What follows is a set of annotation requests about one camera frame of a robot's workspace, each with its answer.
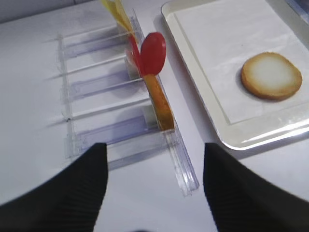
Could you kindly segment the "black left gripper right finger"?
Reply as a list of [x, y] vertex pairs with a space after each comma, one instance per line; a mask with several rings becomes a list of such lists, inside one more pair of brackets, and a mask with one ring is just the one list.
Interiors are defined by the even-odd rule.
[[309, 203], [206, 143], [203, 189], [220, 232], [307, 232]]

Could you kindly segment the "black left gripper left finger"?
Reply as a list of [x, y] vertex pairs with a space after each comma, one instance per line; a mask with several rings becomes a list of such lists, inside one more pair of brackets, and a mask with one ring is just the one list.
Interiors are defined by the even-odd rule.
[[107, 184], [107, 145], [96, 143], [44, 184], [1, 205], [0, 230], [92, 232]]

